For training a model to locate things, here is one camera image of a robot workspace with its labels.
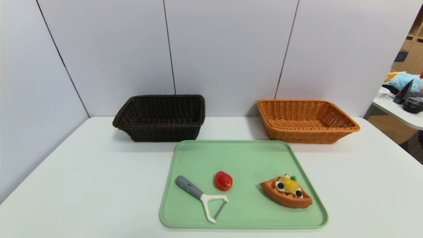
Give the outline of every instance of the blue plush toy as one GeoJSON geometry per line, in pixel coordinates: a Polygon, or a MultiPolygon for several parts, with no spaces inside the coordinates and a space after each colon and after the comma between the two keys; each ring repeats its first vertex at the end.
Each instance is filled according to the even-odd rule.
{"type": "Polygon", "coordinates": [[[407,83],[414,79],[413,85],[411,86],[411,92],[420,92],[420,88],[423,87],[422,80],[416,76],[407,73],[399,73],[395,75],[391,81],[385,82],[385,84],[392,85],[396,89],[401,90],[407,83]]]}

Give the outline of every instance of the green tray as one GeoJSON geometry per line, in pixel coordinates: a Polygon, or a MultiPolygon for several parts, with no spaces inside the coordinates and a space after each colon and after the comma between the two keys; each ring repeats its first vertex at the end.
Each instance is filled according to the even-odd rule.
{"type": "MultiPolygon", "coordinates": [[[[209,202],[214,216],[222,200],[209,202]]],[[[326,225],[327,212],[289,145],[281,141],[182,141],[173,155],[160,208],[160,220],[172,228],[313,229],[326,225]],[[233,178],[228,191],[214,186],[214,175],[233,178]],[[260,183],[290,173],[313,198],[308,208],[288,208],[268,197],[260,183]],[[175,184],[183,175],[209,195],[227,195],[216,223],[206,219],[202,203],[175,184]]]]}

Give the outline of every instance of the white desk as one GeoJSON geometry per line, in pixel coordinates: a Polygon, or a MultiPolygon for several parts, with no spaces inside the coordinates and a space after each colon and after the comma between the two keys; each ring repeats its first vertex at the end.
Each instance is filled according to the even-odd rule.
{"type": "MultiPolygon", "coordinates": [[[[176,143],[132,142],[112,119],[86,121],[0,205],[1,238],[421,237],[423,166],[364,119],[335,144],[291,144],[329,214],[317,230],[163,226],[176,143]]],[[[198,137],[266,138],[259,118],[242,117],[208,117],[198,137]]]]}
{"type": "MultiPolygon", "coordinates": [[[[373,106],[395,117],[397,120],[417,130],[423,130],[423,113],[413,114],[402,109],[402,105],[398,105],[392,101],[392,98],[376,97],[372,103],[373,106]]],[[[366,114],[370,116],[371,108],[366,114]]]]}

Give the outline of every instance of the basket rim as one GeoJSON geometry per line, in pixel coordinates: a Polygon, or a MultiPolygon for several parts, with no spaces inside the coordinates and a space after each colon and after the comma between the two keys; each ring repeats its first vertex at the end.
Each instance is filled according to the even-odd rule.
{"type": "Polygon", "coordinates": [[[307,132],[307,133],[321,133],[321,132],[330,132],[330,133],[352,133],[357,132],[361,128],[348,114],[342,111],[337,105],[332,102],[326,100],[309,100],[309,99],[261,99],[257,101],[257,107],[260,111],[261,118],[263,122],[266,124],[267,127],[278,130],[280,132],[307,132]],[[267,118],[266,114],[264,113],[264,109],[262,108],[261,104],[263,102],[323,102],[333,106],[342,116],[346,117],[354,126],[352,127],[277,127],[271,124],[269,119],[267,118]]]}
{"type": "Polygon", "coordinates": [[[204,119],[206,118],[206,112],[205,112],[206,102],[204,100],[204,97],[199,94],[149,94],[149,95],[139,95],[139,96],[132,96],[130,97],[125,104],[120,108],[119,112],[116,114],[114,120],[113,120],[113,126],[118,129],[137,129],[137,128],[148,128],[148,127],[159,127],[162,129],[165,128],[193,128],[193,127],[200,127],[204,123],[204,119]],[[178,125],[178,124],[124,124],[119,123],[119,119],[121,116],[126,112],[130,102],[132,102],[136,98],[142,98],[142,97],[198,97],[202,103],[201,111],[200,111],[200,120],[198,122],[178,125]]]}

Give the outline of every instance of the peeler handle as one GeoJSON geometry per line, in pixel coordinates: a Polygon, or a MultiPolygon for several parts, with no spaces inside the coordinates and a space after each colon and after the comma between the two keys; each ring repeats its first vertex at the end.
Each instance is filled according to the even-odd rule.
{"type": "Polygon", "coordinates": [[[200,200],[201,196],[204,194],[192,182],[190,182],[188,179],[186,179],[182,175],[179,175],[176,178],[175,182],[178,186],[180,186],[182,189],[187,191],[189,194],[193,195],[198,200],[200,200]]]}

